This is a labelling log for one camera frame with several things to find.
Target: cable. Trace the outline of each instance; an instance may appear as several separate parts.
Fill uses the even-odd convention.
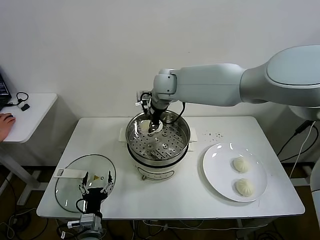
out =
[[[36,208],[30,208],[29,210],[27,210],[27,211],[25,211],[25,212],[12,215],[12,216],[9,218],[9,221],[8,221],[7,226],[11,226],[11,220],[12,220],[13,217],[16,219],[17,216],[25,215],[25,214],[31,212],[32,210],[37,210],[37,209],[36,209]],[[8,228],[8,229],[7,229],[7,232],[6,232],[6,237],[7,237],[8,239],[13,239],[14,236],[17,235],[16,232],[18,232],[18,231],[21,232],[21,231],[25,230],[25,229],[28,227],[30,221],[31,221],[31,219],[27,220],[27,223],[28,223],[28,224],[27,224],[26,226],[24,226],[24,225],[22,224],[19,229],[13,229],[12,227],[10,227],[10,230],[13,231],[13,235],[12,235],[11,237],[9,236],[9,228]]]
[[[280,149],[280,151],[276,154],[277,156],[279,156],[279,154],[282,152],[282,150],[285,148],[285,146],[295,137],[297,136],[296,134],[293,134],[288,141],[286,141],[286,143],[282,146],[282,148]]]
[[[167,124],[167,125],[172,125],[172,124],[174,124],[174,123],[181,117],[181,115],[184,113],[185,109],[186,109],[186,103],[183,101],[183,102],[182,102],[182,110],[181,110],[179,116],[177,116],[174,121],[170,121],[170,122],[162,121],[162,122],[163,122],[164,124]]]
[[[24,94],[24,95],[26,95],[26,98],[25,98],[25,99],[19,98],[19,94]],[[19,91],[19,92],[17,92],[17,94],[16,94],[15,96],[16,96],[16,99],[18,99],[18,102],[19,102],[19,99],[21,99],[21,102],[25,102],[25,101],[27,101],[28,98],[29,98],[28,93],[26,93],[26,92],[24,92],[24,91]]]
[[[56,226],[57,227],[59,227],[59,223],[58,223],[58,219],[54,219],[55,220],[55,223],[56,223]],[[65,232],[65,234],[70,234],[71,236],[75,236],[73,233],[71,233],[71,232]]]
[[[63,223],[63,224],[59,225],[59,226],[56,228],[56,234],[58,234],[59,238],[61,237],[60,229],[61,229],[61,228],[67,228],[67,227],[68,227],[68,225],[67,225],[66,223]],[[90,229],[83,229],[82,231],[77,232],[77,233],[74,234],[73,236],[67,236],[67,237],[65,237],[64,239],[65,239],[65,240],[68,240],[68,239],[76,238],[76,237],[78,237],[80,234],[83,234],[83,233],[86,232],[86,231],[90,231]]]
[[[76,207],[76,209],[77,209],[80,213],[85,214],[85,212],[82,211],[82,210],[79,208],[79,206],[78,206],[78,203],[79,203],[80,201],[82,201],[82,200],[84,200],[84,199],[83,199],[83,198],[78,199],[78,200],[75,202],[75,207]]]
[[[24,94],[24,95],[26,95],[26,98],[25,98],[25,99],[19,98],[19,94]],[[9,103],[5,104],[6,107],[17,106],[17,105],[19,105],[20,103],[27,101],[28,98],[29,98],[28,93],[26,93],[26,92],[24,92],[24,91],[19,91],[19,92],[17,92],[17,94],[16,94],[15,96],[16,96],[16,99],[17,99],[18,102],[17,102],[17,103],[9,102]]]
[[[133,220],[133,234],[132,234],[131,240],[134,240],[135,236],[136,236],[136,232],[135,232],[135,220]]]
[[[273,234],[276,234],[276,236],[279,236],[281,240],[285,240],[280,233],[276,231],[271,231],[271,230],[260,233],[256,239],[254,238],[254,240],[278,240],[278,238]]]
[[[311,145],[310,145],[306,150],[302,151],[301,154],[304,154],[304,153],[307,152],[310,148],[312,148],[312,146],[315,145],[316,141],[318,140],[319,130],[318,130],[318,128],[317,128],[316,126],[313,126],[313,128],[316,130],[316,137],[315,137],[315,139],[313,140],[313,142],[311,143]],[[282,163],[282,162],[284,162],[284,161],[286,161],[286,160],[292,159],[292,158],[294,158],[294,157],[296,157],[296,156],[298,156],[298,154],[293,155],[293,156],[291,156],[291,157],[287,157],[286,159],[281,160],[280,163]]]
[[[156,233],[151,233],[151,226],[148,226],[149,236],[154,237],[155,235],[159,234],[163,229],[163,227],[160,227],[160,229]]]
[[[297,162],[298,162],[298,159],[299,159],[299,157],[300,157],[302,148],[304,147],[306,141],[308,140],[308,138],[309,138],[309,136],[310,136],[310,133],[311,133],[311,130],[312,130],[312,127],[315,125],[315,123],[316,123],[316,121],[314,121],[314,122],[312,123],[312,125],[311,125],[311,127],[310,127],[310,130],[309,130],[309,133],[308,133],[308,135],[306,136],[304,142],[303,142],[302,145],[301,145],[301,148],[300,148],[298,157],[297,157],[296,160],[295,160],[295,163],[294,163],[294,165],[293,165],[293,168],[292,168],[292,170],[291,170],[291,173],[290,173],[290,175],[289,175],[289,178],[291,178],[291,175],[292,175],[292,173],[294,172],[294,169],[295,169],[296,164],[297,164]]]
[[[150,97],[152,97],[152,93],[148,92],[148,91],[145,91],[140,96],[140,103],[141,103],[142,110],[143,110],[144,114],[147,114],[148,110],[145,109],[145,107],[144,107],[145,105],[143,104],[143,101],[142,101],[142,98],[143,98],[144,95],[149,95]]]
[[[105,235],[107,234],[107,229],[103,228],[102,232],[103,231],[105,231],[105,233],[102,235],[102,237],[99,238],[99,240],[102,240],[105,237]]]
[[[175,231],[173,231],[171,228],[169,228],[169,230],[176,236],[177,239],[182,240]]]
[[[41,234],[43,234],[43,233],[45,232],[45,230],[47,229],[48,223],[49,223],[49,219],[47,218],[43,230],[42,230],[38,235],[36,235],[36,236],[34,236],[33,238],[30,238],[30,239],[28,239],[28,240],[34,240],[34,239],[38,238]],[[22,240],[22,239],[18,236],[17,233],[15,234],[15,236],[16,236],[19,240]]]
[[[256,229],[256,228],[262,228],[262,227],[265,227],[268,225],[268,224],[264,224],[264,225],[259,225],[259,226],[230,227],[230,228],[219,229],[219,228],[186,228],[186,227],[162,226],[162,225],[157,225],[157,224],[149,224],[149,223],[146,223],[144,220],[143,220],[143,223],[145,225],[149,225],[149,226],[158,226],[158,227],[163,227],[163,228],[165,227],[168,229],[201,230],[201,231],[206,231],[206,230],[226,231],[226,230],[232,230],[232,229]]]
[[[8,178],[6,176],[4,176],[2,173],[1,175],[4,177],[4,179],[8,182],[10,188],[12,189],[12,193],[13,193],[13,197],[14,197],[14,213],[13,215],[16,216],[16,212],[17,212],[17,197],[16,197],[16,192],[14,187],[12,186],[11,182],[8,180]]]
[[[188,228],[196,229],[196,228],[200,227],[200,226],[204,223],[205,220],[202,220],[197,226],[190,226],[190,225],[184,223],[184,222],[181,221],[181,220],[179,220],[179,221],[180,221],[183,225],[187,226]]]

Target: white plate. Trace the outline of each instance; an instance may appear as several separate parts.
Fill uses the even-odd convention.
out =
[[[233,160],[237,157],[244,157],[250,163],[248,172],[240,173],[235,169]],[[267,189],[267,173],[258,157],[234,143],[218,143],[210,147],[203,158],[203,171],[220,194],[237,202],[252,202]],[[243,196],[237,191],[236,182],[240,179],[252,182],[255,189],[253,195]]]

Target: robotic hand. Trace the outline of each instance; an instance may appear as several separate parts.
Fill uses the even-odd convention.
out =
[[[101,202],[105,200],[110,191],[114,187],[114,181],[109,171],[107,185],[104,187],[91,187],[87,188],[88,172],[82,180],[82,184],[79,185],[82,198],[76,202],[76,208],[82,213],[80,220],[69,221],[67,227],[71,228],[83,228],[77,239],[79,240],[99,240],[102,237],[102,213],[100,212]],[[80,201],[85,201],[85,211],[82,211],[78,207]]]
[[[162,69],[155,76],[149,109],[149,133],[170,103],[230,107],[238,103],[290,105],[301,118],[320,119],[320,45],[283,50],[251,69],[222,63]]]

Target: floor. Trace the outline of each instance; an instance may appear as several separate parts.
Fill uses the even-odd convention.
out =
[[[290,171],[290,167],[285,167],[286,171]],[[53,167],[46,167],[42,169],[42,173],[39,177],[41,182],[48,182],[54,172]],[[0,166],[0,184],[5,181],[4,176],[8,174],[8,171]],[[293,177],[303,177],[303,172],[301,169],[297,168],[295,170]],[[23,191],[25,184],[17,177],[13,177],[11,179],[11,184],[14,188],[16,198],[19,197],[21,192]],[[320,239],[320,230],[319,225],[315,213],[315,208],[310,192],[309,187],[296,187],[296,191],[298,192],[303,204],[305,206],[305,214],[299,216],[289,216],[289,217],[281,217],[275,220],[274,224],[269,224],[266,227],[263,227],[256,231],[255,235],[252,233],[248,236],[249,240],[257,240],[259,234],[264,233],[266,231],[277,231],[280,233],[284,240],[311,240],[311,239]],[[42,192],[33,192],[25,206],[23,208],[36,208],[41,200]],[[2,195],[0,196],[0,223],[5,221],[7,222],[9,217],[15,211],[14,205],[14,195],[13,191],[8,185],[4,190]],[[17,211],[22,210],[22,207],[17,206]],[[42,229],[46,226],[47,220],[44,218],[40,218],[37,216],[36,211],[32,210],[30,212],[30,221],[29,225],[26,229],[18,233],[18,237],[21,240],[30,240],[37,234],[39,234]],[[169,226],[183,228],[185,227],[182,222],[179,221],[158,221],[152,222],[151,224],[159,224],[164,225],[167,223]],[[196,226],[200,223],[198,220],[184,221],[184,223],[190,226]],[[133,236],[133,230],[129,221],[119,220],[119,221],[103,221],[103,227],[108,229],[104,240],[130,240]],[[152,226],[148,229],[148,226],[145,225],[142,221],[135,221],[135,228],[138,227],[138,234],[140,238],[147,238],[149,234],[149,230],[151,234],[156,233],[160,227]],[[228,220],[206,220],[200,226],[200,228],[215,228],[215,229],[225,229],[237,227],[237,221],[233,219]],[[48,225],[39,237],[38,240],[59,240],[61,239],[57,234],[57,223],[55,219],[49,219]],[[4,224],[0,225],[0,240],[7,239],[6,238],[6,226]],[[276,238],[262,238],[263,235],[260,236],[260,240],[262,239],[271,239],[271,240],[282,240],[280,236],[275,236]],[[175,229],[161,231],[159,234],[149,237],[151,240],[234,240],[236,239],[235,230],[226,230],[226,231],[217,231],[217,230],[180,230]]]

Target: electrical wire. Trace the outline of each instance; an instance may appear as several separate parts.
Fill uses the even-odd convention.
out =
[[[202,220],[197,226],[190,226],[190,225],[186,224],[185,222],[183,222],[183,221],[181,221],[181,220],[179,220],[179,221],[180,221],[183,225],[187,226],[188,228],[196,229],[196,228],[200,227],[200,226],[204,223],[205,220]]]
[[[15,189],[14,187],[12,186],[11,182],[8,180],[8,178],[6,176],[4,176],[2,173],[1,175],[4,177],[4,179],[8,182],[11,190],[12,190],[12,194],[13,194],[13,197],[14,197],[14,213],[13,215],[16,216],[16,212],[17,212],[17,196],[16,196],[16,192],[15,192]]]
[[[176,119],[173,120],[173,121],[170,121],[170,122],[162,121],[162,122],[163,122],[164,124],[167,124],[167,125],[172,125],[172,124],[174,124],[174,123],[182,116],[182,114],[184,113],[185,109],[186,109],[186,103],[183,101],[183,102],[182,102],[182,110],[181,110],[179,116],[177,116]]]
[[[180,229],[180,230],[200,230],[200,231],[207,231],[207,230],[217,230],[217,231],[227,231],[227,230],[233,230],[233,229],[256,229],[256,228],[262,228],[267,226],[268,224],[264,224],[264,225],[259,225],[259,226],[249,226],[249,227],[230,227],[230,228],[186,228],[186,227],[175,227],[175,226],[162,226],[162,225],[157,225],[157,224],[149,224],[146,223],[143,220],[143,223],[145,225],[149,225],[149,226],[158,226],[158,227],[163,227],[163,228],[168,228],[168,229]]]
[[[163,229],[163,227],[160,227],[160,229],[156,233],[151,233],[151,226],[148,226],[149,236],[154,237],[155,235],[159,234]]]
[[[176,236],[177,239],[182,240],[173,229],[169,228],[169,230]]]
[[[55,220],[56,226],[59,227],[58,219],[55,218],[54,220]],[[75,235],[74,235],[73,233],[71,233],[71,232],[65,232],[65,234],[70,234],[70,235],[73,236],[73,237],[75,236]]]
[[[84,201],[84,199],[83,199],[83,198],[78,199],[78,200],[75,202],[75,207],[76,207],[76,209],[77,209],[80,213],[84,214],[85,212],[82,211],[82,210],[79,208],[79,206],[78,206],[78,203],[79,203],[80,201]]]
[[[301,148],[300,148],[298,157],[297,157],[296,160],[295,160],[295,163],[294,163],[294,165],[293,165],[293,168],[292,168],[292,170],[291,170],[291,173],[290,173],[290,175],[289,175],[289,178],[291,178],[291,175],[292,175],[292,173],[294,172],[294,169],[295,169],[295,167],[296,167],[296,165],[297,165],[297,162],[298,162],[298,160],[299,160],[300,154],[301,154],[301,152],[302,152],[302,148],[304,147],[306,141],[308,140],[308,138],[309,138],[309,136],[310,136],[310,133],[311,133],[311,130],[312,130],[312,127],[315,125],[315,123],[316,123],[316,121],[314,121],[314,122],[312,123],[312,125],[311,125],[311,127],[310,127],[310,130],[309,130],[309,133],[308,133],[308,135],[306,136],[304,142],[303,142],[302,145],[301,145]]]
[[[36,235],[36,236],[34,236],[34,237],[32,237],[32,238],[30,238],[30,239],[28,239],[28,240],[34,240],[34,239],[40,237],[40,235],[43,234],[43,233],[45,232],[45,230],[47,229],[48,223],[49,223],[49,219],[47,218],[43,230],[42,230],[38,235]],[[24,240],[24,239],[21,239],[17,233],[15,234],[15,236],[16,236],[19,240]]]
[[[61,231],[60,229],[61,228],[67,228],[68,225],[66,223],[63,223],[61,225],[59,225],[57,228],[56,228],[56,233],[58,234],[59,238],[61,237]],[[83,234],[84,232],[87,232],[87,231],[90,231],[90,229],[83,229],[82,231],[79,231],[77,232],[76,234],[74,234],[73,236],[67,236],[65,237],[64,239],[65,240],[68,240],[68,239],[72,239],[72,238],[76,238],[77,236],[79,236],[80,234]]]
[[[24,95],[26,95],[26,98],[25,98],[25,99],[19,98],[19,94],[24,94]],[[17,94],[16,94],[15,96],[16,96],[16,99],[17,99],[17,103],[9,102],[9,103],[5,104],[6,107],[17,106],[17,105],[19,105],[20,103],[27,101],[28,98],[29,98],[28,93],[26,93],[26,92],[24,92],[24,91],[19,91],[19,92],[17,92]]]
[[[280,151],[276,154],[277,156],[280,155],[280,153],[283,151],[283,149],[285,148],[285,146],[295,137],[297,136],[296,134],[292,135],[288,141],[286,141],[286,143],[282,146],[282,148],[280,149]]]
[[[132,234],[131,240],[134,240],[135,235],[136,235],[136,232],[135,232],[135,220],[133,220],[133,234]]]
[[[23,213],[12,215],[9,218],[7,226],[11,226],[11,220],[12,220],[13,217],[16,218],[17,216],[21,216],[21,215],[27,214],[27,213],[31,212],[32,210],[37,210],[37,209],[36,208],[30,208],[29,210],[27,210],[27,211],[25,211]],[[15,237],[15,235],[16,235],[16,231],[12,227],[10,227],[10,230],[13,232],[13,235],[11,237],[9,236],[9,228],[8,228],[7,231],[6,231],[6,237],[8,239],[13,239]]]
[[[17,213],[17,212],[18,212],[18,211],[17,211],[17,196],[16,196],[16,193],[15,193],[15,189],[14,189],[14,187],[12,186],[11,182],[7,179],[7,177],[6,177],[6,176],[3,176],[3,177],[4,177],[5,180],[8,182],[10,188],[12,189],[12,193],[13,193],[13,197],[14,197],[14,213],[13,213],[13,215],[10,216],[9,220],[7,221],[8,223],[6,223],[6,222],[1,222],[0,225],[1,225],[1,224],[6,225],[6,227],[7,227],[6,237],[7,237],[8,239],[13,239],[14,237],[16,237],[17,239],[22,240],[22,239],[19,237],[19,235],[18,235],[18,231],[21,232],[21,231],[25,230],[25,229],[28,227],[29,222],[31,221],[31,218],[27,217],[27,221],[26,221],[27,224],[22,224],[22,225],[20,226],[20,229],[18,229],[18,230],[16,230],[16,229],[14,229],[13,227],[11,227],[12,218],[13,218],[13,219],[16,219],[17,216],[23,216],[23,215],[25,215],[25,214],[33,211],[33,210],[37,210],[37,209],[36,209],[36,208],[30,208],[30,209],[28,209],[28,210],[25,211],[25,212]],[[34,240],[34,239],[38,238],[40,235],[42,235],[42,234],[45,232],[45,230],[47,229],[48,223],[49,223],[49,220],[46,219],[46,224],[45,224],[45,227],[43,228],[43,230],[42,230],[39,234],[37,234],[36,236],[34,236],[33,238],[28,239],[28,240]]]
[[[313,126],[313,128],[314,128],[315,131],[316,131],[315,139],[313,140],[313,142],[311,143],[311,145],[310,145],[306,150],[303,150],[303,151],[301,152],[301,154],[304,154],[304,153],[307,152],[310,148],[312,148],[312,146],[315,145],[316,141],[318,140],[319,130],[318,130],[318,128],[317,128],[316,126]],[[292,159],[292,158],[294,158],[294,157],[296,157],[296,156],[298,156],[298,154],[295,154],[295,155],[293,155],[293,156],[291,156],[291,157],[287,157],[286,159],[281,160],[280,163],[282,163],[282,162],[284,162],[284,161],[286,161],[286,160]]]
[[[144,95],[149,95],[151,97],[152,93],[148,92],[148,91],[145,91],[140,96],[140,103],[141,103],[142,110],[143,110],[144,114],[147,114],[148,110],[145,108],[145,105],[143,104],[143,101],[142,101],[143,100],[142,98],[143,98]]]

